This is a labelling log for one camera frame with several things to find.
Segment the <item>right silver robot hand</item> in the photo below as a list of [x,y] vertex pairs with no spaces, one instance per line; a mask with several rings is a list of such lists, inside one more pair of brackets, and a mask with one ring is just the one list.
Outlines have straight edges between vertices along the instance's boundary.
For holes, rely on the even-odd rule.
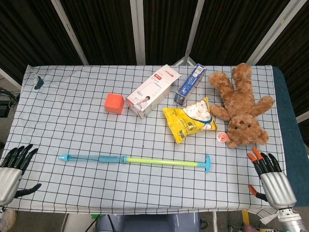
[[247,157],[254,165],[264,189],[264,193],[260,193],[249,185],[250,193],[278,210],[293,207],[296,204],[296,197],[275,156],[259,152],[254,147]]

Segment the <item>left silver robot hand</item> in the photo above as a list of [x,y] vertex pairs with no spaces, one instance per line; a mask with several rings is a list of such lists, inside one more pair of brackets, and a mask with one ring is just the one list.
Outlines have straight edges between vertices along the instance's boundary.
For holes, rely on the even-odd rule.
[[30,195],[42,185],[36,184],[32,188],[19,190],[22,176],[38,149],[33,145],[15,147],[10,150],[0,164],[0,205],[7,206],[13,199]]

